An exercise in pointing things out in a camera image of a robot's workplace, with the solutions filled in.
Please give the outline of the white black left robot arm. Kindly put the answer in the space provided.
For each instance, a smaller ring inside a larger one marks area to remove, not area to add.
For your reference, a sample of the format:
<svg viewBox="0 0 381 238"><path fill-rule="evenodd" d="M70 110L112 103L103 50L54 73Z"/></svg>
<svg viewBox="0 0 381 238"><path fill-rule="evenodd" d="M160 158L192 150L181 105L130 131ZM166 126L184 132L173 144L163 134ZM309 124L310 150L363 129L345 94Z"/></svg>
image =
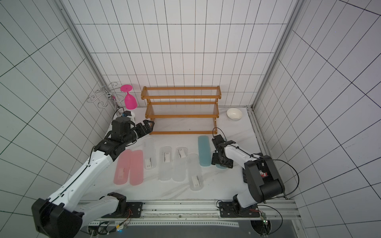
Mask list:
<svg viewBox="0 0 381 238"><path fill-rule="evenodd" d="M117 117L111 130L95 145L87 161L47 199L37 199L31 207L36 231L50 238L73 238L90 222L105 215L122 217L128 214L124 195L111 192L101 199L78 206L85 192L126 147L150 134L154 122L143 120L135 124L134 116Z"/></svg>

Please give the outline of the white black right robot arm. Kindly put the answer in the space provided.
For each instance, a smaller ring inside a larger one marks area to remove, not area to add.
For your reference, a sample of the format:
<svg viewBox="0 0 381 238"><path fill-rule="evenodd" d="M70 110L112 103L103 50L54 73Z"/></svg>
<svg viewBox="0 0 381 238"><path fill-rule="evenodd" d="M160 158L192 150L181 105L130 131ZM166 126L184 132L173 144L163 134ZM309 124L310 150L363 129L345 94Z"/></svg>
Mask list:
<svg viewBox="0 0 381 238"><path fill-rule="evenodd" d="M218 202L220 216L224 218L260 217L258 204L285 193L284 183L273 159L262 153L250 154L236 142L226 141L218 135L212 139L215 152L211 163L224 168L233 168L237 163L243 169L248 189L233 196L232 201Z"/></svg>

